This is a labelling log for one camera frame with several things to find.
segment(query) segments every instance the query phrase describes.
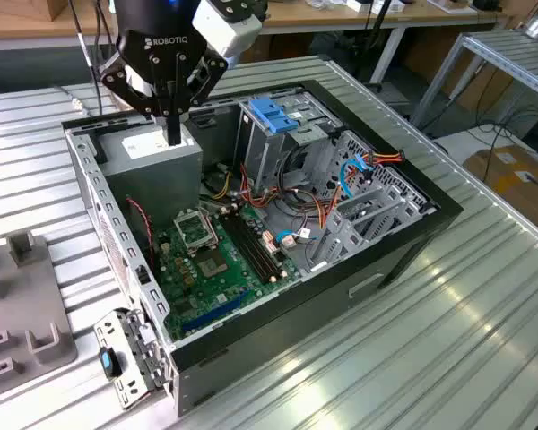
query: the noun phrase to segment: chip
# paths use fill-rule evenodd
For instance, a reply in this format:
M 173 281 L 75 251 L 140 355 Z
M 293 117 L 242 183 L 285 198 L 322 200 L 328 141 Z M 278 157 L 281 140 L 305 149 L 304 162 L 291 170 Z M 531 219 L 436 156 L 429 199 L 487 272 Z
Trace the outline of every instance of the chip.
M 206 278 L 211 278 L 227 270 L 227 263 L 219 249 L 198 253 L 194 262 Z
M 185 312 L 191 311 L 193 307 L 188 300 L 183 299 L 174 303 L 173 308 L 176 310 L 177 314 L 184 314 Z

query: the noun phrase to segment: motherboard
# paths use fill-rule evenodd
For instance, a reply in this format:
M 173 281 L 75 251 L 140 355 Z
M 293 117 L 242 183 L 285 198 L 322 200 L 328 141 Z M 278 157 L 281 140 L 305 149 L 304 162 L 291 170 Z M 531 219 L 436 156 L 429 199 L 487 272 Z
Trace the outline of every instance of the motherboard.
M 155 273 L 172 309 L 165 323 L 173 339 L 183 339 L 300 277 L 283 252 L 270 252 L 265 226 L 252 208 L 224 215 L 201 210 L 182 218 L 156 235 Z M 205 245 L 196 247 L 199 242 Z

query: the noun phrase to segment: yellow wire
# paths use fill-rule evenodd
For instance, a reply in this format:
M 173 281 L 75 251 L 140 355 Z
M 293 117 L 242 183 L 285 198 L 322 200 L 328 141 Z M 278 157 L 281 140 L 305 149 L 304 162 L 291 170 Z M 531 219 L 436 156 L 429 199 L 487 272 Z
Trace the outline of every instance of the yellow wire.
M 225 175 L 225 185 L 223 186 L 223 188 L 221 189 L 221 191 L 219 191 L 215 196 L 212 197 L 212 199 L 214 199 L 214 200 L 219 200 L 219 199 L 221 199 L 225 194 L 227 194 L 227 192 L 228 192 L 229 189 L 230 189 L 230 178 L 231 178 L 231 172 L 227 172 L 227 174 Z

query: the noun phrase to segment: red cable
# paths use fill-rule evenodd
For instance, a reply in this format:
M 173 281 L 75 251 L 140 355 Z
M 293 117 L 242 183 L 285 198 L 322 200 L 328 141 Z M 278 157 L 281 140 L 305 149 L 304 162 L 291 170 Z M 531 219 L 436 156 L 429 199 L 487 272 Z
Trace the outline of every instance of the red cable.
M 147 215 L 145 215 L 145 211 L 143 210 L 142 206 L 140 206 L 138 202 L 136 202 L 134 199 L 131 199 L 129 197 L 126 197 L 126 202 L 133 204 L 134 207 L 137 209 L 138 212 L 140 212 L 140 215 L 142 216 L 143 224 L 145 224 L 145 230 L 147 233 L 147 240 L 150 243 L 150 266 L 152 266 L 152 269 L 153 269 L 153 239 L 152 239 L 152 228 L 150 227 L 150 221 L 148 220 Z

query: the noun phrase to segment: white label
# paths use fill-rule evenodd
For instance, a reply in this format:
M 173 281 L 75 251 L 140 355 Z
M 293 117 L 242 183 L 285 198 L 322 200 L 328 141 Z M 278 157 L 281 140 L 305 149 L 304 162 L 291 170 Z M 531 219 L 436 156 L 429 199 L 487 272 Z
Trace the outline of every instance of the white label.
M 309 230 L 308 228 L 302 228 L 299 232 L 299 237 L 302 237 L 304 239 L 308 239 L 310 235 L 311 230 Z
M 313 267 L 311 271 L 318 271 L 319 269 L 325 266 L 326 266 L 326 262 L 320 262 L 317 266 Z
M 178 146 L 169 146 L 165 141 L 163 131 L 156 130 L 150 133 L 125 137 L 122 145 L 124 145 L 124 149 L 127 151 L 130 159 L 140 159 L 141 157 L 173 150 L 187 144 L 182 141 Z
M 516 173 L 516 176 L 518 176 L 522 182 L 531 182 L 530 178 L 534 179 L 534 175 L 530 172 L 514 172 Z
M 501 152 L 500 154 L 496 154 L 496 156 L 504 164 L 514 164 L 514 163 L 516 163 L 516 159 L 512 156 L 512 154 L 509 154 L 507 152 Z

